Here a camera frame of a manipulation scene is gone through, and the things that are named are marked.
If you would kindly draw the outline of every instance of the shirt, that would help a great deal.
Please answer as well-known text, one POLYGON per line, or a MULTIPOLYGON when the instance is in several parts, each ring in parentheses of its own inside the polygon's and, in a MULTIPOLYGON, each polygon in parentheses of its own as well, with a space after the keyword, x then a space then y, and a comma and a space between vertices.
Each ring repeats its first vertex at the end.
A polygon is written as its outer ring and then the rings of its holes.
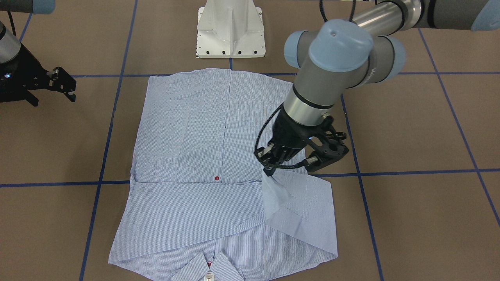
POLYGON ((211 262, 216 280, 267 281, 335 259, 330 183, 304 168, 267 177, 253 154, 290 88, 229 69, 150 77, 109 263, 197 281, 211 262))

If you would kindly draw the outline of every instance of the folded shirt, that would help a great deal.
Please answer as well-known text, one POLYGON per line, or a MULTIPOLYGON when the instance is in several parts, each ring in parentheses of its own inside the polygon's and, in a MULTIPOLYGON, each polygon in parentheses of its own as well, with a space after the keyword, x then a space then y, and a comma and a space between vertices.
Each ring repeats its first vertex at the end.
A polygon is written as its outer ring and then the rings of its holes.
POLYGON ((267 177, 253 155, 290 88, 229 69, 150 77, 109 263, 158 281, 267 281, 335 259, 330 183, 304 168, 267 177))

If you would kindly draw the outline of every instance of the robotic arm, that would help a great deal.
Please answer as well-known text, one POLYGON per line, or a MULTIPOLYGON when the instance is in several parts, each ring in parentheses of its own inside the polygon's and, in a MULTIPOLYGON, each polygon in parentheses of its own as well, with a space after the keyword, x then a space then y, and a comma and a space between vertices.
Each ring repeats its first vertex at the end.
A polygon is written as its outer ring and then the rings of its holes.
POLYGON ((314 172, 342 159, 349 149, 329 111, 345 89, 380 83, 397 75, 406 60, 403 45, 386 35, 412 27, 489 31, 500 27, 500 0, 380 0, 354 16, 333 19, 319 31, 294 32, 285 43, 285 59, 300 68, 278 111, 273 137, 254 154, 266 175, 276 169, 305 167, 314 172), (283 165, 305 146, 314 151, 303 161, 283 165))
MULTIPOLYGON (((50 14, 55 0, 0 0, 0 11, 50 14)), ((62 67, 48 71, 0 21, 0 103, 38 99, 29 90, 47 89, 63 93, 71 102, 77 82, 62 67)))

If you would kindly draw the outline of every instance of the white stand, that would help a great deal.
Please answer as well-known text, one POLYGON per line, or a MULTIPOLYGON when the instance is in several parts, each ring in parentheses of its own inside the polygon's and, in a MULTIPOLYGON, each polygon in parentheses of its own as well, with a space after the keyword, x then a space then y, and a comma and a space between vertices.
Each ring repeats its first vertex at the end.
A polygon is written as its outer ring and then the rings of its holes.
POLYGON ((207 0, 198 10, 198 58, 260 58, 266 54, 262 10, 253 0, 207 0))

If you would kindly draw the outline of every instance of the shirt collar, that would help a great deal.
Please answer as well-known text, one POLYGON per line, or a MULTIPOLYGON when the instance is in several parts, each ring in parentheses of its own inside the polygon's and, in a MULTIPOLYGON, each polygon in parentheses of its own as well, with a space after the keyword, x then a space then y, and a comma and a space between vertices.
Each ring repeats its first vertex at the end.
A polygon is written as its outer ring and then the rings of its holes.
MULTIPOLYGON (((238 270, 231 264, 228 257, 220 251, 213 260, 210 267, 213 274, 220 281, 244 281, 243 277, 238 273, 238 270)), ((199 252, 191 261, 181 268, 171 281, 197 281, 202 278, 209 268, 207 260, 203 252, 199 252)))

